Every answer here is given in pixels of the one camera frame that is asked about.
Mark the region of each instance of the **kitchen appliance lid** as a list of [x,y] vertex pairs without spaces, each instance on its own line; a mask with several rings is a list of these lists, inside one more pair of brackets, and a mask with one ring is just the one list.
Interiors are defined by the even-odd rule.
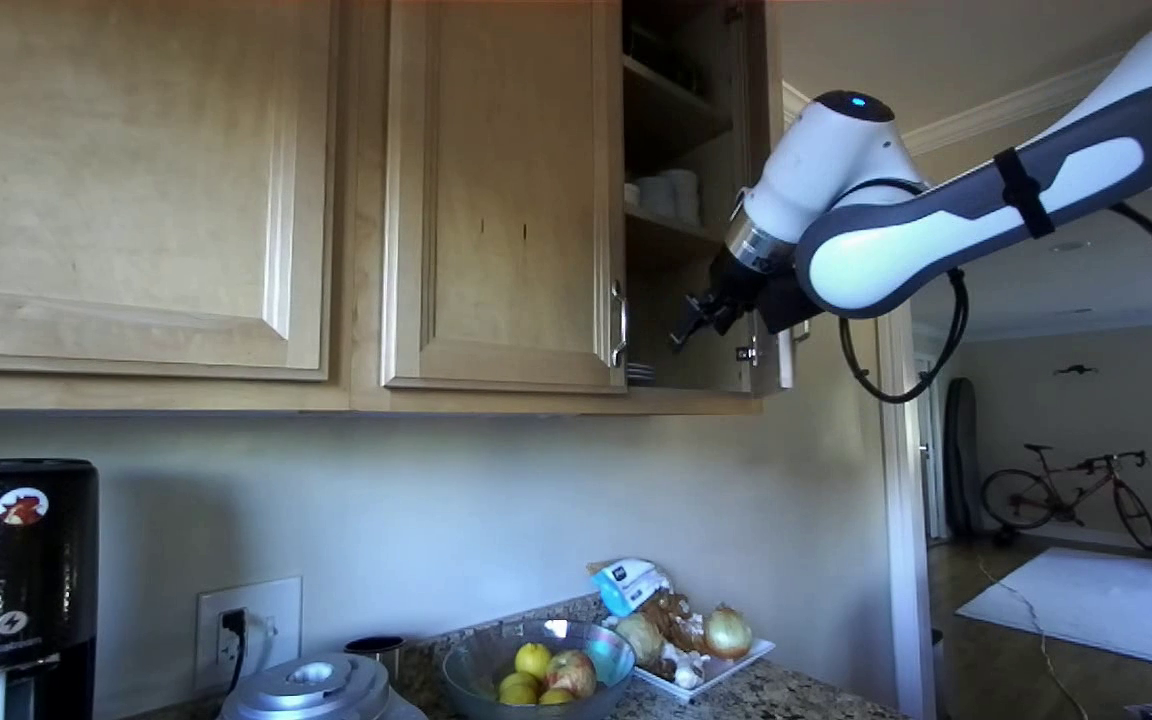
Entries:
[[363,657],[308,657],[253,675],[230,695],[234,716],[337,716],[389,700],[389,673]]

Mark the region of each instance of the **ceiling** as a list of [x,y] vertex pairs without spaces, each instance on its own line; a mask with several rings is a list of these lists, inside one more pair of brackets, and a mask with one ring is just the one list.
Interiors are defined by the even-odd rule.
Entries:
[[[1049,127],[1147,29],[1152,0],[773,0],[773,73],[786,113],[827,86],[885,94],[935,183]],[[1152,240],[1095,210],[968,262],[968,288],[968,339],[1141,327]]]

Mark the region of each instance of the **fruit bowl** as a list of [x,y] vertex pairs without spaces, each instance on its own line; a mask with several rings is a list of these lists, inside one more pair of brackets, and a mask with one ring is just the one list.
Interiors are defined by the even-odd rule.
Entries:
[[[514,666],[524,642],[542,642],[553,657],[584,653],[594,691],[567,705],[501,705],[501,679]],[[438,657],[445,686],[467,720],[603,720],[631,666],[637,657],[613,626],[575,618],[539,618],[510,634],[462,634]]]

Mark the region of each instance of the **coffee maker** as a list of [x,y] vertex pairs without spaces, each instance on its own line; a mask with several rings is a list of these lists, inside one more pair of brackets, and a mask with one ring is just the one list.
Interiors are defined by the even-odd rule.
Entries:
[[87,720],[97,686],[97,469],[0,458],[0,720]]

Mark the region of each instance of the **electrical outlet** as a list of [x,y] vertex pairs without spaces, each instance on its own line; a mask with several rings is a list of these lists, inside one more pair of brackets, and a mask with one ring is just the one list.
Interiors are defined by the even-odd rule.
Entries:
[[273,664],[290,664],[300,657],[300,579],[244,582],[227,590],[198,597],[195,625],[195,686],[222,686],[234,661],[241,641],[222,626],[222,610],[246,610],[246,653],[244,675],[264,673]]

